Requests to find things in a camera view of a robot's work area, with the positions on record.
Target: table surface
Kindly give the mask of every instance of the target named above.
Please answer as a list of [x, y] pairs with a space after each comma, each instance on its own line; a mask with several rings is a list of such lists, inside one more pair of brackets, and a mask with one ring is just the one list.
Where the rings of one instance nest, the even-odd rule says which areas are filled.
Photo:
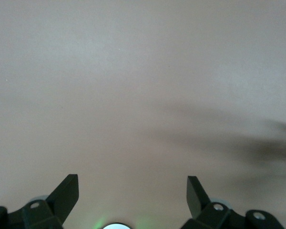
[[68, 174], [66, 229], [178, 229], [189, 175], [286, 228], [286, 0], [0, 0], [0, 205]]

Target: screw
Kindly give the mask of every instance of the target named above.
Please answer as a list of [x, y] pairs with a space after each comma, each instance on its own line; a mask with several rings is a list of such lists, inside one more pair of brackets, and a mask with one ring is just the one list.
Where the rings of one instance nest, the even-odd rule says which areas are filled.
[[214, 204], [214, 208], [215, 208], [215, 210], [217, 210], [217, 211], [222, 211], [222, 210], [224, 210], [224, 207], [221, 206], [220, 204]]
[[37, 208], [39, 206], [38, 202], [31, 204], [30, 208]]
[[261, 220], [265, 220], [265, 219], [266, 219], [266, 217], [265, 217], [262, 213], [260, 213], [260, 212], [255, 212], [255, 213], [253, 213], [253, 216], [254, 216], [256, 219], [261, 219]]

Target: beige surface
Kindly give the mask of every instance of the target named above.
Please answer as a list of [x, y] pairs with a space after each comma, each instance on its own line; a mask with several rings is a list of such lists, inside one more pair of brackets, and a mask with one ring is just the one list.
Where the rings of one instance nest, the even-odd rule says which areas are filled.
[[266, 119], [286, 123], [286, 0], [0, 0], [9, 211], [77, 173], [66, 229], [178, 229], [196, 175], [286, 227], [286, 128]]

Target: black mechanical arm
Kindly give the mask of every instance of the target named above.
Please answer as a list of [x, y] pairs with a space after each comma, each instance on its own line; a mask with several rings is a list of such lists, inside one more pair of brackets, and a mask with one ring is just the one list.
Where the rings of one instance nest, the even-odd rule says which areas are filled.
[[[197, 177], [188, 177], [187, 203], [192, 214], [181, 229], [284, 229], [271, 214], [250, 210], [245, 217], [222, 203], [211, 202]], [[45, 199], [7, 213], [0, 206], [0, 229], [63, 229], [79, 198], [78, 176], [68, 175]]]

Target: metal bolt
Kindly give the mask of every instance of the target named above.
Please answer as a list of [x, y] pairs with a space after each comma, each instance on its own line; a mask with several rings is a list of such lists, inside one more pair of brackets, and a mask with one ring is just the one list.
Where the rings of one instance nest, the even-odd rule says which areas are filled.
[[220, 204], [214, 204], [214, 208], [215, 208], [215, 210], [217, 210], [217, 211], [222, 211], [222, 210], [224, 210], [224, 207], [221, 206]]
[[30, 208], [37, 208], [39, 206], [38, 202], [31, 204]]
[[266, 217], [265, 217], [262, 213], [260, 213], [260, 212], [255, 212], [255, 213], [253, 213], [253, 216], [254, 216], [256, 219], [261, 219], [261, 220], [265, 220], [265, 219], [266, 219]]

